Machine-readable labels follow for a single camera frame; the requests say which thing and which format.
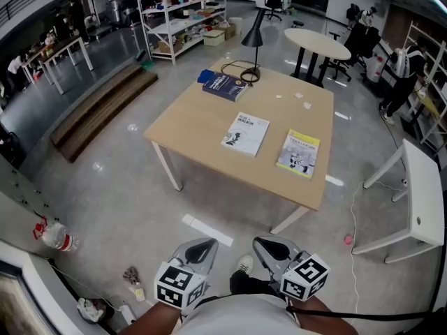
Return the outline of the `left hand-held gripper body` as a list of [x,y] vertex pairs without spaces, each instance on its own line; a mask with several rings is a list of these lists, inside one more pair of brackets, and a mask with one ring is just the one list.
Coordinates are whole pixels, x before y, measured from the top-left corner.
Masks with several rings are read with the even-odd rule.
[[174,255],[163,262],[154,280],[155,300],[176,309],[187,309],[205,294],[207,268],[205,254],[192,258]]

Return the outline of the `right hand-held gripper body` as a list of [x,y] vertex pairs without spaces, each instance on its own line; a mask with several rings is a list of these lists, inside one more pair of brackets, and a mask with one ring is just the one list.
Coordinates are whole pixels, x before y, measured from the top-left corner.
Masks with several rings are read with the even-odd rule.
[[300,252],[286,266],[276,266],[271,287],[290,299],[305,302],[312,298],[326,283],[330,267],[317,255]]

